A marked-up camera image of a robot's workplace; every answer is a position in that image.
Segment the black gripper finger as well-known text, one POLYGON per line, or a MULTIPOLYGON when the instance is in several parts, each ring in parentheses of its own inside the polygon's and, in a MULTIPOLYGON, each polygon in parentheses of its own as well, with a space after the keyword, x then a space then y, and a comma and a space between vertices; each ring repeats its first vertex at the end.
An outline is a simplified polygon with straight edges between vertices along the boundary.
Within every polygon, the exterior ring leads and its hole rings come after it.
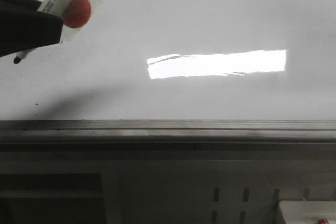
POLYGON ((1 0, 1 57, 60 42, 61 18, 38 11, 38 0, 1 0))

